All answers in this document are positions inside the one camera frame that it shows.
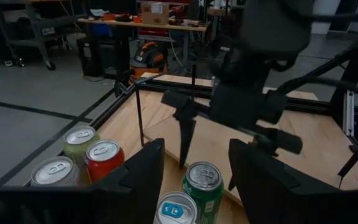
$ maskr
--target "pull tab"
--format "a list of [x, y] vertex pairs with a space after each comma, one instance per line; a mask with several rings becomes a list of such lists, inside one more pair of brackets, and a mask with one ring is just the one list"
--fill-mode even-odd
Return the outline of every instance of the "pull tab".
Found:
[[183, 215], [183, 208], [179, 205], [165, 202], [162, 205], [161, 213], [163, 215], [168, 215], [172, 218], [180, 218]]
[[202, 176], [209, 177], [209, 178], [213, 178], [215, 176], [214, 172], [208, 171], [206, 169], [202, 169], [198, 173]]
[[48, 174], [54, 175], [57, 172], [62, 171], [65, 168], [66, 168], [66, 165], [64, 163], [59, 163], [59, 164], [55, 165], [54, 167], [51, 167], [48, 171]]
[[85, 138], [88, 137], [91, 133], [89, 131], [82, 131], [80, 133], [78, 133], [76, 136], [77, 138]]
[[101, 147], [100, 149], [94, 149], [93, 154], [95, 156], [106, 153], [109, 149], [107, 147]]

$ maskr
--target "black cable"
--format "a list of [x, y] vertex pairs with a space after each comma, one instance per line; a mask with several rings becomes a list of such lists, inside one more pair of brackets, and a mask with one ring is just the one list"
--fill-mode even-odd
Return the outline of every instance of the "black cable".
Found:
[[323, 85], [341, 87], [341, 88], [344, 88], [344, 89], [347, 89], [347, 90], [351, 90], [354, 93], [358, 94], [358, 86], [353, 84], [353, 83], [334, 80], [334, 79], [331, 79], [331, 78], [321, 78], [321, 77], [300, 77], [300, 78], [295, 78], [295, 79], [289, 80], [289, 81], [283, 83], [282, 85], [280, 85], [277, 88], [277, 91], [278, 92], [285, 91], [287, 88], [291, 88], [292, 86], [295, 86], [299, 82], [300, 83], [318, 83], [318, 84], [323, 84]]
[[302, 14], [297, 9], [294, 9], [287, 0], [278, 0], [280, 5], [293, 16], [296, 16], [300, 19], [306, 19], [309, 21], [315, 22], [333, 22], [333, 21], [358, 21], [358, 13], [345, 13], [345, 14], [336, 14], [336, 15], [322, 15], [322, 14]]

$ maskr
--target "metal cart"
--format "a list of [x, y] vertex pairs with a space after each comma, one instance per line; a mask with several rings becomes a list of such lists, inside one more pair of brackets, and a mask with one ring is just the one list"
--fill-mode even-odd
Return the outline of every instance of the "metal cart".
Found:
[[[54, 34], [47, 34], [43, 35], [42, 29], [51, 28], [51, 27], [60, 27], [64, 25], [74, 24], [78, 19], [85, 18], [87, 15], [85, 14], [85, 1], [82, 1], [83, 5], [83, 12], [84, 14], [80, 15], [72, 15], [72, 16], [63, 16], [57, 17], [53, 19], [39, 19], [36, 16], [35, 9], [33, 8], [32, 4], [37, 2], [49, 2], [49, 1], [36, 1], [36, 0], [0, 0], [0, 27], [2, 33], [6, 39], [6, 43], [11, 51], [13, 60], [15, 61], [16, 65], [19, 67], [23, 67], [24, 64], [22, 59], [16, 54], [15, 46], [30, 46], [30, 47], [37, 47], [40, 50], [40, 53], [44, 59], [44, 62], [49, 70], [55, 70], [56, 66], [53, 62], [50, 61], [47, 48], [45, 46], [45, 42], [49, 40], [55, 40], [59, 38], [63, 38], [66, 35], [75, 33], [75, 30], [68, 30], [67, 32], [62, 33], [54, 33]], [[29, 17], [30, 24], [32, 31], [34, 33], [34, 38], [31, 39], [15, 39], [13, 38], [12, 34], [9, 32], [9, 28], [7, 27], [7, 22], [5, 20], [4, 14], [1, 9], [1, 4], [23, 4], [25, 6], [25, 12]], [[63, 38], [63, 45], [67, 49], [70, 49], [71, 46], [67, 42], [66, 38]]]

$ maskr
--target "green can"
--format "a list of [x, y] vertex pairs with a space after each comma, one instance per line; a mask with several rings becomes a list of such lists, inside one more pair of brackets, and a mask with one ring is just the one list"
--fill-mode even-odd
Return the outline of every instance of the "green can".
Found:
[[182, 181], [182, 191], [197, 204], [197, 224], [214, 224], [223, 196], [222, 175], [209, 162], [189, 166]]
[[68, 132], [63, 137], [65, 143], [63, 151], [80, 170], [80, 185], [86, 187], [90, 184], [88, 170], [85, 164], [85, 152], [94, 142], [99, 141], [99, 134], [90, 126], [78, 126]]

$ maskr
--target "red can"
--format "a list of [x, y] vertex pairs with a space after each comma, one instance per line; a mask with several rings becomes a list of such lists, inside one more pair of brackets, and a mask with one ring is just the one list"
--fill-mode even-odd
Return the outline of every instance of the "red can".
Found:
[[86, 150], [86, 164], [92, 183], [107, 176], [124, 161], [124, 151], [113, 140], [97, 141]]

